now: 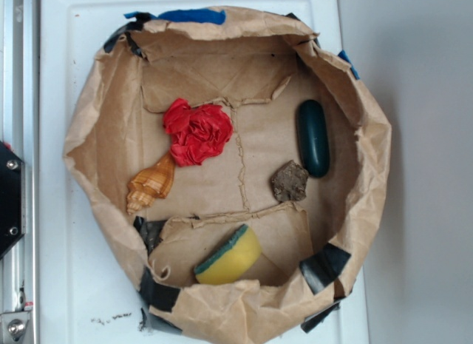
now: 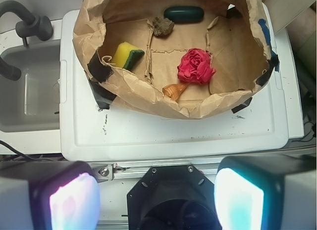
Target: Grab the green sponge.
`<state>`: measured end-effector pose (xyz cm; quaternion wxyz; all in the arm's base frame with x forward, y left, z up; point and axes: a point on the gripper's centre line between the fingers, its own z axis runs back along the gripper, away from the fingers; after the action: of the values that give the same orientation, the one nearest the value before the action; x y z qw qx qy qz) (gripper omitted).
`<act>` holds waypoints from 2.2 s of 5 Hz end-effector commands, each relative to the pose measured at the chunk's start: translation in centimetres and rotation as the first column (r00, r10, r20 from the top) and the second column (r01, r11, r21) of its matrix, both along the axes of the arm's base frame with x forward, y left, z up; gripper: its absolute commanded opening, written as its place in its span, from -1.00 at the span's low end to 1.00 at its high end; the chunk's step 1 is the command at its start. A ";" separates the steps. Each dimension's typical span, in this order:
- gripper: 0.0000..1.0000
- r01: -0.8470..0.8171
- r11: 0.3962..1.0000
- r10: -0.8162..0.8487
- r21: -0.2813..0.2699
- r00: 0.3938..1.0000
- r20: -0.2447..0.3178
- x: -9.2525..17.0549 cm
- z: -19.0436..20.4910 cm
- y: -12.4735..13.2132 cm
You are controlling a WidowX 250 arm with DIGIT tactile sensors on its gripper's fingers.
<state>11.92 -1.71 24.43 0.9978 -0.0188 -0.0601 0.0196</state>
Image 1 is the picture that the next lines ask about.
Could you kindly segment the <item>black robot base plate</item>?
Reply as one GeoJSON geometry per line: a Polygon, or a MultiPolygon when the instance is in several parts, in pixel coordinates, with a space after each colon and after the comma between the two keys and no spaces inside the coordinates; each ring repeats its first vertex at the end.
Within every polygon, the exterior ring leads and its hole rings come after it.
{"type": "Polygon", "coordinates": [[[1,258],[24,234],[24,162],[1,142],[1,258]]]}

